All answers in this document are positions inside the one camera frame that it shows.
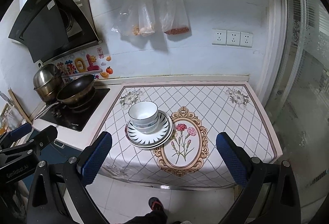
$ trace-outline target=person's foot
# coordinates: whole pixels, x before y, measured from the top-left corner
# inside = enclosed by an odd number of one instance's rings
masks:
[[[162,203],[157,197],[151,197],[148,201],[148,205],[150,206],[151,210],[160,210],[160,211],[165,211],[163,208]]]

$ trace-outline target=black range hood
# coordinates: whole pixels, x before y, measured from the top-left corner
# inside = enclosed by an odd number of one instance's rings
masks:
[[[9,38],[28,47],[33,62],[99,44],[89,21],[73,0],[27,0]]]

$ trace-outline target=diamond pattern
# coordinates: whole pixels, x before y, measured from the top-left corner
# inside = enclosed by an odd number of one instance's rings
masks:
[[[244,86],[229,87],[240,89],[248,95]],[[126,139],[124,127],[129,120],[129,109],[123,110],[117,100],[101,129],[112,135],[112,149],[103,164],[107,170],[115,170],[111,177],[118,175],[117,178],[131,181],[172,186],[231,186],[234,180],[216,149],[217,134],[223,131],[228,133],[236,145],[243,147],[250,157],[257,156],[264,162],[272,161],[274,153],[269,135],[251,99],[246,110],[239,109],[225,94],[228,88],[223,85],[144,86],[126,88],[121,96],[138,89],[142,91],[141,101],[153,101],[160,110],[168,114],[182,106],[194,112],[208,130],[210,154],[204,159],[204,165],[199,171],[181,178],[161,170],[152,150],[136,148]]]

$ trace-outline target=stove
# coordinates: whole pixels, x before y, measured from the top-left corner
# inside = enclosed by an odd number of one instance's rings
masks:
[[[98,105],[101,103],[106,94],[110,91],[109,88],[98,88],[92,92],[87,101],[83,105],[71,106],[58,105],[50,109],[41,119],[63,126],[76,131],[82,131],[92,116]]]

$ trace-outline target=plate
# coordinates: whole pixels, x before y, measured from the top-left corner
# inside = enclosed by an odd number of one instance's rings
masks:
[[[160,122],[157,129],[150,134],[143,134],[136,130],[133,123],[128,121],[125,126],[126,138],[129,142],[143,149],[152,149],[166,142],[173,130],[171,118],[165,112],[159,110]]]

